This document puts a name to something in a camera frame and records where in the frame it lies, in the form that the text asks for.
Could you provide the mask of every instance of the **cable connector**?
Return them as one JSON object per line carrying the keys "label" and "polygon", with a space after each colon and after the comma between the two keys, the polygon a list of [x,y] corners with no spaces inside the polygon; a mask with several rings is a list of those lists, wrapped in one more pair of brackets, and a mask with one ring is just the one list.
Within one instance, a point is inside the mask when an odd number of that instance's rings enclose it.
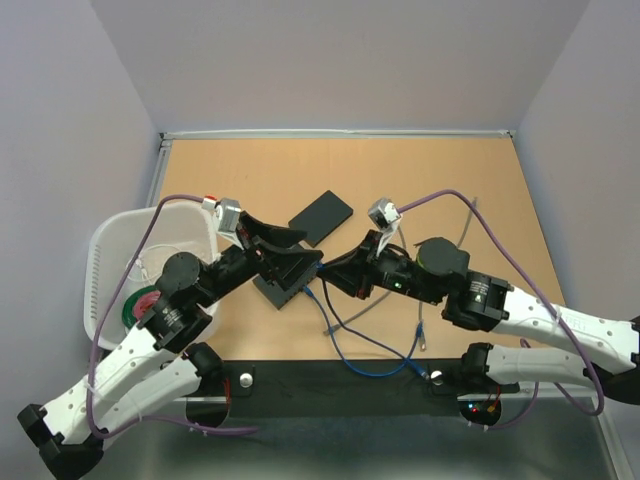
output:
{"label": "cable connector", "polygon": [[207,210],[208,212],[215,213],[217,206],[218,206],[218,199],[216,197],[207,195],[202,199],[202,208],[204,210]]}

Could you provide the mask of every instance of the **blue cable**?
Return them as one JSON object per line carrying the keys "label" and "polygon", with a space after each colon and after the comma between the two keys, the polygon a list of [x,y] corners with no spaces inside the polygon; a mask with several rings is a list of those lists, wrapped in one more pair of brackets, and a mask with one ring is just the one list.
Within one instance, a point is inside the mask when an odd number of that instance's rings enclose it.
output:
{"label": "blue cable", "polygon": [[342,359],[342,361],[345,363],[345,365],[347,367],[349,367],[352,371],[354,371],[355,373],[357,373],[359,375],[363,375],[365,377],[370,377],[370,378],[390,377],[391,375],[395,375],[396,373],[401,371],[407,365],[409,365],[420,376],[424,376],[426,374],[426,371],[425,371],[424,368],[420,367],[415,362],[411,361],[411,356],[413,355],[413,352],[414,352],[414,350],[416,348],[416,345],[418,344],[418,339],[420,338],[420,335],[422,334],[422,322],[418,323],[418,327],[416,328],[416,334],[415,334],[414,339],[413,339],[413,344],[411,345],[411,350],[409,350],[409,353],[405,357],[404,355],[402,355],[397,350],[394,350],[393,348],[391,348],[391,347],[389,347],[387,345],[384,345],[383,343],[380,343],[377,340],[374,340],[374,339],[364,335],[363,333],[360,333],[357,330],[353,330],[352,328],[349,328],[346,325],[344,325],[344,323],[342,322],[342,320],[340,320],[340,317],[337,315],[336,311],[334,310],[333,305],[331,305],[331,301],[329,300],[329,293],[327,291],[326,283],[324,281],[322,282],[322,286],[323,286],[323,289],[324,289],[325,298],[327,300],[327,305],[329,305],[329,309],[331,310],[331,313],[336,318],[338,323],[341,324],[343,329],[345,329],[347,332],[353,333],[353,334],[363,338],[364,340],[367,340],[368,342],[371,342],[371,343],[373,343],[375,345],[378,345],[379,347],[382,347],[382,348],[390,351],[394,355],[397,355],[398,357],[403,359],[403,362],[399,366],[397,366],[393,370],[391,370],[389,372],[385,372],[385,373],[365,372],[364,370],[360,370],[358,367],[354,366],[351,362],[349,362],[349,360],[346,359],[346,357],[344,356],[344,354],[340,350],[340,347],[338,346],[338,342],[336,341],[336,338],[335,338],[335,333],[334,333],[333,329],[331,328],[331,322],[329,321],[329,316],[327,315],[327,311],[325,310],[324,306],[320,303],[320,300],[318,300],[318,298],[315,296],[315,294],[311,291],[311,289],[309,287],[304,287],[304,293],[306,293],[311,298],[311,300],[313,300],[314,303],[320,309],[320,312],[322,313],[322,316],[324,317],[324,320],[327,323],[327,328],[329,329],[329,334],[331,335],[331,341],[333,342],[333,346],[335,347],[336,352],[338,353],[338,355],[340,356],[340,358]]}

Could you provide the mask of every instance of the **silver screw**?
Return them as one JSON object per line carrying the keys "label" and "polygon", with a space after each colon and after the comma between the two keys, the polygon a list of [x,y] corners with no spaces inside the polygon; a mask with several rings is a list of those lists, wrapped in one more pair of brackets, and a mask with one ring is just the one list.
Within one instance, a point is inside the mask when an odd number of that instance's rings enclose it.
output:
{"label": "silver screw", "polygon": [[253,377],[250,373],[240,375],[240,386],[242,388],[249,388],[251,385],[253,385]]}
{"label": "silver screw", "polygon": [[429,375],[429,380],[431,380],[434,385],[440,386],[444,383],[444,375],[440,370],[434,370],[431,372],[431,375]]}

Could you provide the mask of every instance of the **metal frame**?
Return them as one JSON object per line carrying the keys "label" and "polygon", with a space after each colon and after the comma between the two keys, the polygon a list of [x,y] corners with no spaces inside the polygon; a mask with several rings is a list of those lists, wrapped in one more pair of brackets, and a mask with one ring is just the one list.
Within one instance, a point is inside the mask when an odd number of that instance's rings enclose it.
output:
{"label": "metal frame", "polygon": [[482,137],[513,138],[511,130],[385,130],[333,128],[257,128],[164,133],[165,140],[211,140],[215,138],[407,138]]}

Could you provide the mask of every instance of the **black device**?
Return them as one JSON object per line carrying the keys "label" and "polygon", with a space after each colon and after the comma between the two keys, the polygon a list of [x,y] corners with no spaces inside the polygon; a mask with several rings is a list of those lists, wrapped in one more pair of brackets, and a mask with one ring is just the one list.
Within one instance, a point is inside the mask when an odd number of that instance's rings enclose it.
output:
{"label": "black device", "polygon": [[327,190],[289,221],[289,227],[307,232],[305,242],[315,247],[353,215],[353,208]]}
{"label": "black device", "polygon": [[[296,244],[291,248],[292,251],[304,251],[305,249],[300,245]],[[316,278],[316,274],[318,273],[318,264],[315,263],[309,266],[308,270],[302,274],[296,280],[296,282],[289,288],[283,289],[277,283],[269,283],[264,278],[258,276],[253,279],[253,284],[256,286],[260,293],[262,293],[267,300],[271,302],[271,304],[280,310],[284,307],[289,300],[295,297],[298,293],[302,291],[302,289],[311,282],[314,278]]]}

